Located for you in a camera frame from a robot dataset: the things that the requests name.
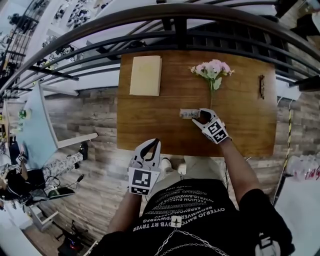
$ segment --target black railing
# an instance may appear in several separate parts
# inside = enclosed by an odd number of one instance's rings
[[[32,0],[7,40],[6,49],[1,53],[0,86],[20,68],[30,39],[41,17],[44,5],[49,0]]]
[[[200,0],[187,0],[185,3],[196,3],[199,2]],[[224,7],[229,7],[229,8],[236,8],[236,7],[241,7],[241,6],[254,6],[254,5],[278,5],[279,0],[274,0],[274,1],[248,1],[248,2],[241,2],[241,3],[233,3],[233,4],[228,4],[232,0],[214,0],[214,1],[209,1],[204,3],[205,5],[216,5],[216,4],[225,4]],[[164,4],[166,3],[167,0],[158,0],[158,4]],[[161,21],[158,21],[156,23],[150,24],[152,21],[146,21],[143,24],[139,25],[132,31],[130,31],[127,36],[132,35],[134,33],[146,33],[150,31],[168,31],[172,29],[172,26],[174,25],[174,22],[170,19],[162,19]],[[131,42],[124,42],[120,44],[115,44],[109,48],[110,50],[119,50],[121,48],[127,47]]]
[[[212,22],[201,27],[188,29],[188,19]],[[34,66],[57,49],[94,33],[115,27],[121,29],[120,26],[122,25],[138,22],[150,25],[151,22],[158,22],[159,20],[160,24],[163,23],[161,30],[153,27],[154,30],[148,29],[145,32],[131,33],[100,41],[62,55],[41,67]],[[164,24],[165,20],[172,22],[170,28]],[[134,48],[128,45],[129,42],[140,42],[145,39],[154,39],[154,41],[148,45],[137,44]],[[308,59],[302,57],[302,54],[291,52],[290,46],[296,47],[302,53],[307,54],[308,58],[314,59],[316,65],[310,64]],[[65,65],[61,64],[63,60],[91,50],[96,50],[99,54]],[[77,80],[81,76],[114,71],[119,68],[113,67],[86,72],[93,68],[119,64],[122,54],[153,50],[215,51],[258,59],[274,64],[276,73],[281,75],[281,79],[290,83],[320,75],[317,65],[320,64],[318,49],[274,21],[225,6],[172,3],[150,5],[112,13],[62,35],[21,66],[0,89],[0,93],[2,97],[18,97],[27,93],[25,91],[19,92],[19,89],[29,89],[34,81],[40,79],[42,79],[41,83],[48,85],[49,81],[51,81],[50,84],[53,84],[62,80]],[[93,62],[101,59],[106,61],[98,64]],[[71,69],[84,63],[88,64],[77,69]],[[47,68],[53,64],[59,65],[54,70],[48,70]],[[15,83],[20,75],[27,70],[33,72]],[[78,72],[83,73],[72,76],[72,74]]]

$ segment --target hand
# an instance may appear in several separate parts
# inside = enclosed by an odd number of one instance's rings
[[[26,164],[27,163],[27,159],[28,159],[28,155],[26,154],[26,147],[25,147],[25,144],[23,143],[21,146],[20,146],[20,155],[22,157],[22,161],[21,161],[21,164]]]
[[[206,123],[199,122],[192,118],[192,121],[201,129],[202,133],[215,144],[219,144],[226,138],[230,138],[225,124],[220,120],[217,114],[208,108],[200,108],[200,119]]]
[[[0,190],[4,190],[6,187],[6,183],[0,178]]]

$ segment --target cable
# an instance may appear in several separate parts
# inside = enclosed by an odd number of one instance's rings
[[[228,177],[227,177],[227,164],[226,162],[224,162],[224,176],[225,176],[225,183],[226,183],[226,191],[229,193],[228,189],[229,189],[229,181],[228,181]]]
[[[277,106],[279,105],[279,102],[282,100],[282,98],[282,96],[279,98],[278,102],[276,103]]]
[[[47,185],[50,185],[50,186],[55,187],[54,185],[51,185],[50,183],[47,184],[47,181],[48,181],[50,178],[53,178],[54,180],[58,180],[58,181],[59,181],[59,184],[57,185],[57,187],[60,186],[60,184],[61,184],[60,179],[58,179],[58,178],[55,177],[55,176],[49,176],[49,177],[47,177],[47,178],[45,179],[45,181],[44,181],[42,184],[38,185],[37,187],[40,187],[40,186],[42,186],[43,184],[45,184],[46,186],[47,186]]]
[[[45,184],[45,186],[51,186],[51,187],[48,187],[48,188],[45,188],[43,191],[47,191],[47,190],[50,190],[52,189],[52,187],[59,187],[59,186],[55,186],[55,185],[52,185],[52,184]]]
[[[73,184],[76,184],[76,187],[75,188],[73,188],[73,187],[71,187],[72,189],[74,189],[74,190],[76,190],[77,188],[78,188],[78,181],[75,181],[74,183],[72,183],[72,184],[70,184],[70,185],[68,185],[68,184],[66,184],[66,186],[64,187],[64,188],[70,188]]]

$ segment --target pink flower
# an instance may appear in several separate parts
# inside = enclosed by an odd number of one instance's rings
[[[220,73],[221,71],[221,61],[218,59],[213,59],[209,62],[209,65],[216,73]]]
[[[199,64],[198,66],[195,67],[195,72],[200,75],[203,73],[203,69],[204,69],[203,64]]]
[[[221,62],[220,67],[221,67],[221,69],[223,70],[224,73],[230,73],[231,72],[230,67],[225,62]]]
[[[202,63],[205,67],[205,73],[209,79],[215,79],[218,75],[216,67],[213,66],[210,62],[204,62]]]

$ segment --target person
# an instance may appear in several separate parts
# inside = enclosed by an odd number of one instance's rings
[[[88,158],[88,144],[82,142],[79,152],[67,156],[65,159],[56,159],[46,164],[42,169],[32,169],[27,171],[26,161],[21,161],[21,174],[16,170],[11,170],[7,175],[7,182],[0,179],[0,209],[3,208],[4,201],[18,200],[28,197],[32,191],[44,189],[45,191],[59,186],[60,181],[57,178],[64,173],[77,167],[78,162],[85,161]]]
[[[142,195],[127,191],[90,256],[290,255],[295,250],[291,232],[255,172],[229,137],[218,145],[239,210],[211,158],[185,156],[185,175],[164,158],[162,171],[171,174],[154,185],[142,216]]]
[[[23,34],[25,34],[28,30],[32,30],[37,23],[33,24],[35,19],[28,16],[20,16],[18,13],[13,14],[12,16],[8,16],[8,20],[10,25],[16,25]]]

